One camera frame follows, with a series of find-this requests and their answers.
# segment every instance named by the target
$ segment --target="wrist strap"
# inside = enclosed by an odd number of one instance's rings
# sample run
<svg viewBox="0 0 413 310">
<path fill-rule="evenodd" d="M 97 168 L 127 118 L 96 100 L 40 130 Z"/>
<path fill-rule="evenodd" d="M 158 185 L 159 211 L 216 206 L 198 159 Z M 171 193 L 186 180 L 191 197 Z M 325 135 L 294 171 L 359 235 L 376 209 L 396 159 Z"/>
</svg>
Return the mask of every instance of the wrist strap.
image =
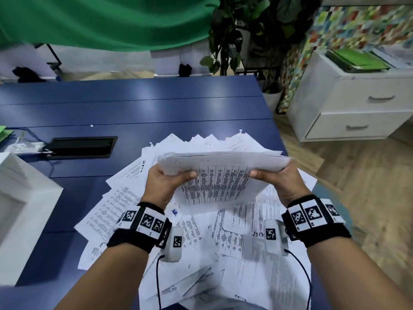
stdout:
<svg viewBox="0 0 413 310">
<path fill-rule="evenodd" d="M 333 237 L 351 238 L 344 219 L 329 199 L 308 195 L 292 202 L 282 215 L 292 240 L 301 240 L 308 248 Z"/>
<path fill-rule="evenodd" d="M 113 226 L 114 233 L 108 247 L 130 243 L 150 253 L 170 228 L 170 222 L 161 208 L 148 202 L 128 206 Z"/>
</svg>

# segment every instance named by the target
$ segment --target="person's left hand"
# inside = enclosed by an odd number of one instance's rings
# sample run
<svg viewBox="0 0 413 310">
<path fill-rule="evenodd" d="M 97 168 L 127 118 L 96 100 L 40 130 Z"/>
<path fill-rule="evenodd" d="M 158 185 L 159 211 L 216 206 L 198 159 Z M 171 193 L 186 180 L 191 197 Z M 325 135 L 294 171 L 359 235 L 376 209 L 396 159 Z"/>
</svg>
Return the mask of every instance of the person's left hand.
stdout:
<svg viewBox="0 0 413 310">
<path fill-rule="evenodd" d="M 159 164 L 152 166 L 148 172 L 145 192 L 141 202 L 150 202 L 165 210 L 171 201 L 175 189 L 182 184 L 193 180 L 197 176 L 195 171 L 188 171 L 174 176 L 167 176 Z"/>
</svg>

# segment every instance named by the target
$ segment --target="blue desk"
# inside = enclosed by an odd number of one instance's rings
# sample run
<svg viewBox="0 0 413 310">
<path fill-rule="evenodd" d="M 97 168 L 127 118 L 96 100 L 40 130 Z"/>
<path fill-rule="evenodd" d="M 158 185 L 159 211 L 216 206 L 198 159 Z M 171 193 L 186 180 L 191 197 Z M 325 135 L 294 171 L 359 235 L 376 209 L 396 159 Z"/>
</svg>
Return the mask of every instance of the blue desk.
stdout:
<svg viewBox="0 0 413 310">
<path fill-rule="evenodd" d="M 73 226 L 109 190 L 105 180 L 138 158 L 149 142 L 171 133 L 182 140 L 197 134 L 225 139 L 242 129 L 262 146 L 285 152 L 252 76 L 3 85 L 0 102 L 2 124 L 30 127 L 45 141 L 118 136 L 108 159 L 53 161 L 51 177 L 64 191 L 18 287 L 0 287 L 2 309 L 52 309 L 84 274 L 77 264 L 86 240 Z M 49 162 L 28 162 L 50 174 Z M 314 271 L 312 281 L 313 307 L 328 309 Z"/>
</svg>

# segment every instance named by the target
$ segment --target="metal handle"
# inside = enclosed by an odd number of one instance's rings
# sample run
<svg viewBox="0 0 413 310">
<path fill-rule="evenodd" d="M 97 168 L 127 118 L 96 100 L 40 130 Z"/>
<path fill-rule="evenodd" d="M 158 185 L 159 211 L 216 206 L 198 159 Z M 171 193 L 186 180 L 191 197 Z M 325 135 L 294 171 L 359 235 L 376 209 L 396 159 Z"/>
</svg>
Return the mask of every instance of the metal handle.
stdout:
<svg viewBox="0 0 413 310">
<path fill-rule="evenodd" d="M 387 98 L 375 98 L 375 97 L 369 96 L 368 101 L 371 103 L 382 103 L 382 102 L 393 100 L 394 98 L 395 98 L 395 95 L 391 97 L 387 97 Z"/>
<path fill-rule="evenodd" d="M 346 130 L 363 130 L 363 129 L 368 128 L 369 126 L 370 125 L 365 125 L 365 126 L 350 126 L 350 125 L 347 125 Z"/>
</svg>

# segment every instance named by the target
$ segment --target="person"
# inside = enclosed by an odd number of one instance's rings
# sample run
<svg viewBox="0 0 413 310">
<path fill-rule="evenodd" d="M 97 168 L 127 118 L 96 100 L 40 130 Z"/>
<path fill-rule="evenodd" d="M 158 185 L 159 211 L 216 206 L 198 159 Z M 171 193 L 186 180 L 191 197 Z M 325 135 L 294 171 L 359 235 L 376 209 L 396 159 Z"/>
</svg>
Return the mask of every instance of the person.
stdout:
<svg viewBox="0 0 413 310">
<path fill-rule="evenodd" d="M 141 201 L 165 210 L 175 189 L 196 176 L 194 171 L 165 176 L 155 165 Z M 253 170 L 250 176 L 274 185 L 286 207 L 311 195 L 293 162 L 280 172 Z M 334 309 L 413 309 L 409 297 L 350 238 L 332 237 L 309 246 L 307 253 Z M 147 261 L 148 252 L 132 244 L 108 247 L 55 309 L 130 309 Z"/>
</svg>

